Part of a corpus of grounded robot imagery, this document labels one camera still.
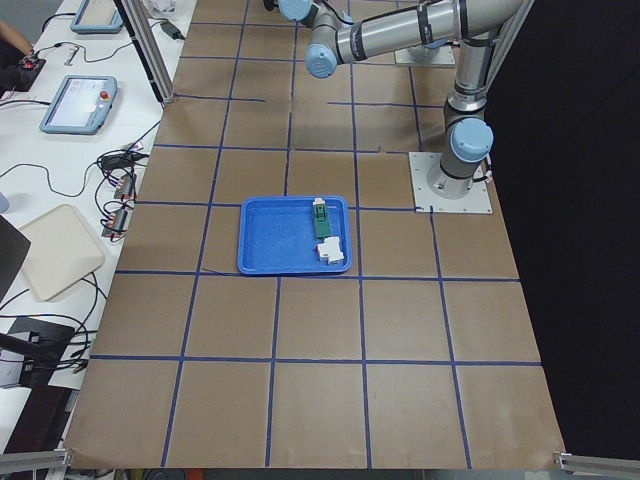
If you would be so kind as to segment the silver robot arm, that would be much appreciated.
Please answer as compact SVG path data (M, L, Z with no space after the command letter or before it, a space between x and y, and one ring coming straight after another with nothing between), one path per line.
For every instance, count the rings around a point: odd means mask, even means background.
M338 13L326 1L267 1L264 7L310 29L305 66L319 79L343 64L440 41L458 42L459 64L444 105L446 143L426 179L441 198L459 200L470 192L494 141L484 120L494 52L504 25L520 13L523 2L422 1L361 21Z

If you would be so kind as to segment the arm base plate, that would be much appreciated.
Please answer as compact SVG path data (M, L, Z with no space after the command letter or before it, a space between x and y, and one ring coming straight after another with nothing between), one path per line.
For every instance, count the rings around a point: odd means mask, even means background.
M415 46L394 52L397 64L417 65L429 68L453 68L455 58L448 45L438 48Z
M492 214L482 165L467 179L454 179L441 170L442 154L410 152L409 169L414 210L424 213Z

